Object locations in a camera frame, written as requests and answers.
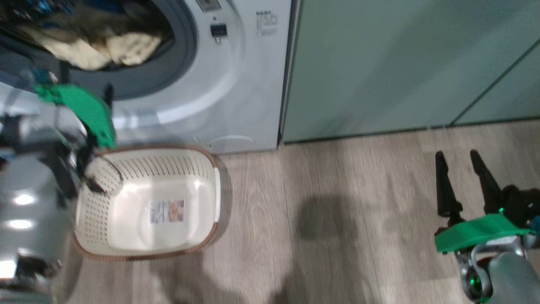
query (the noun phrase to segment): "laundry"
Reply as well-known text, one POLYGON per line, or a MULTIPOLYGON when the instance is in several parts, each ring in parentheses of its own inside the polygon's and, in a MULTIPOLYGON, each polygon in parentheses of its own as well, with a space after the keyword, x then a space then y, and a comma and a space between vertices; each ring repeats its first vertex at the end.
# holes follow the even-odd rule
POLYGON ((70 11, 49 14, 17 29, 60 60, 99 70, 110 63, 131 66, 150 58, 170 32, 166 24, 156 22, 162 18, 156 14, 133 1, 108 9, 80 2, 70 11))

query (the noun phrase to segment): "washing machine door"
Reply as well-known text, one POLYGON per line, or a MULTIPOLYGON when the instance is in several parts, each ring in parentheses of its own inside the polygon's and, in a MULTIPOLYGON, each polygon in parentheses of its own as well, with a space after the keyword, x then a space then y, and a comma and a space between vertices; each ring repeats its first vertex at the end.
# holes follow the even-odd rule
MULTIPOLYGON (((83 71, 69 68, 69 81, 102 96, 114 89, 117 129, 138 129, 190 117, 210 107, 238 79, 245 33, 227 0, 153 0, 169 22, 173 38, 136 67, 83 71)), ((0 107, 3 112, 32 113, 30 70, 59 67, 43 49, 0 35, 0 107)), ((63 78, 60 69, 53 70, 63 78)))

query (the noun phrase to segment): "washing machine door opening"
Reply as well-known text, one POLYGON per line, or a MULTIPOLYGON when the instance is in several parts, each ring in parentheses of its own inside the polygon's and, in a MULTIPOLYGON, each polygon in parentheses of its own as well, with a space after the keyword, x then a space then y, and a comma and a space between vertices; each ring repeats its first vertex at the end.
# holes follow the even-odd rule
POLYGON ((23 39, 8 28, 0 28, 0 81, 12 87, 33 91, 30 71, 36 66, 47 67, 57 78, 67 74, 69 82, 103 96, 112 85, 114 100, 138 98, 162 90, 191 67, 197 52, 198 36, 192 12, 183 0, 151 0, 170 26, 170 34, 144 63, 134 66, 109 64, 89 71, 65 63, 45 49, 23 39))

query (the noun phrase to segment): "cabinet panel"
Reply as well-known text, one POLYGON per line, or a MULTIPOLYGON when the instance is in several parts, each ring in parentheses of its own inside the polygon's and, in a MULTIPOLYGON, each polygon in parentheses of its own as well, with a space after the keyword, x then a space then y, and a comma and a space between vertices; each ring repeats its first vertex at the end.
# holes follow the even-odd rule
POLYGON ((540 28, 538 1, 302 5, 286 142, 449 124, 540 28))
POLYGON ((457 124, 540 116, 540 47, 535 47, 470 108, 457 124))

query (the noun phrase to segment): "wooden floor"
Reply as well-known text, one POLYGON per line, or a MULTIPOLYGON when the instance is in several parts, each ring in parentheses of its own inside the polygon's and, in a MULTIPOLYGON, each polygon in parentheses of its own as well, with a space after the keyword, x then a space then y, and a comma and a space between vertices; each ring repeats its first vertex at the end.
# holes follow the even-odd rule
POLYGON ((433 243, 445 223, 436 214, 434 158, 444 151, 463 216, 472 219, 482 215, 483 199, 470 149, 501 186, 540 186, 540 122, 223 156, 213 244, 197 255, 145 262, 73 254, 69 302, 467 303, 454 258, 433 243))

